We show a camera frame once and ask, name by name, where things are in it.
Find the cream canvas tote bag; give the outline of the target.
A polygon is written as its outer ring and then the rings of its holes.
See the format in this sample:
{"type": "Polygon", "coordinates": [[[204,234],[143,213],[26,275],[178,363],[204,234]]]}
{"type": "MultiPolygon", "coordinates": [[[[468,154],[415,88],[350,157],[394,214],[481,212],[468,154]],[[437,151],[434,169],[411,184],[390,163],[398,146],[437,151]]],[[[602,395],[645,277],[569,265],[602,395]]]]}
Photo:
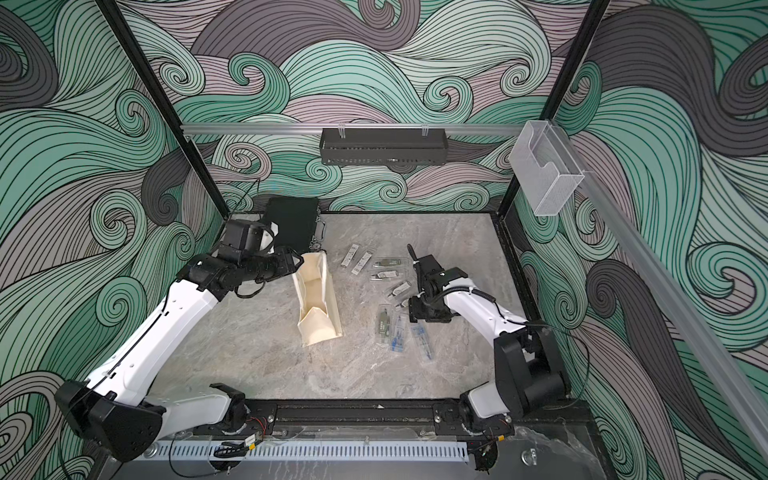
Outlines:
{"type": "Polygon", "coordinates": [[[303,347],[343,336],[343,328],[325,252],[302,255],[292,275],[299,300],[297,328],[303,347]]]}

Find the clear compass set green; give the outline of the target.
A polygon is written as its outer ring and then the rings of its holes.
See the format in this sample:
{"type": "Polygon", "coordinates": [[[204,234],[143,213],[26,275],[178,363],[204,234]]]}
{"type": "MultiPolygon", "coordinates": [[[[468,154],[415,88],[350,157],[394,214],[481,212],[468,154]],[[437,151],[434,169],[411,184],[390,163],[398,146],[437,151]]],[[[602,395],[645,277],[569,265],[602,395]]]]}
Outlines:
{"type": "Polygon", "coordinates": [[[376,339],[378,343],[387,343],[390,338],[392,314],[390,305],[380,305],[376,312],[376,339]]]}

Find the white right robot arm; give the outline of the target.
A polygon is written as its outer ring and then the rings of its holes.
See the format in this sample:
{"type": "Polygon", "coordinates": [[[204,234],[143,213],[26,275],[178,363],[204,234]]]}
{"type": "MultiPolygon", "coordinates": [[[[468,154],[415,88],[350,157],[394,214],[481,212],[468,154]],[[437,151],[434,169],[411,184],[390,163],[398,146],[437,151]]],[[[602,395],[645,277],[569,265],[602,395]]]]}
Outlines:
{"type": "Polygon", "coordinates": [[[493,348],[494,377],[460,396],[459,416],[472,434],[493,433],[570,391],[554,329],[518,316],[477,287],[463,270],[443,268],[432,255],[412,257],[417,293],[408,299],[413,324],[465,320],[493,348]]]}

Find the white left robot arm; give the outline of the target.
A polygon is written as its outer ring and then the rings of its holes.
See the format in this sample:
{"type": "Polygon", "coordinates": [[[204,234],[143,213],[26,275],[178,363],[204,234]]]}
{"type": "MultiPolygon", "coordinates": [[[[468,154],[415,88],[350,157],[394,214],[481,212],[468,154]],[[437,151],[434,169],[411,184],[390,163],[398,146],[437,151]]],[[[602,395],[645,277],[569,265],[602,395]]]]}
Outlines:
{"type": "Polygon", "coordinates": [[[194,257],[138,329],[84,381],[69,380],[55,402],[73,432],[125,463],[158,439],[213,425],[238,434],[248,408],[242,392],[213,383],[199,392],[161,399],[149,394],[163,365],[196,324],[245,282],[259,286],[290,276],[303,265],[290,247],[229,260],[194,257]]]}

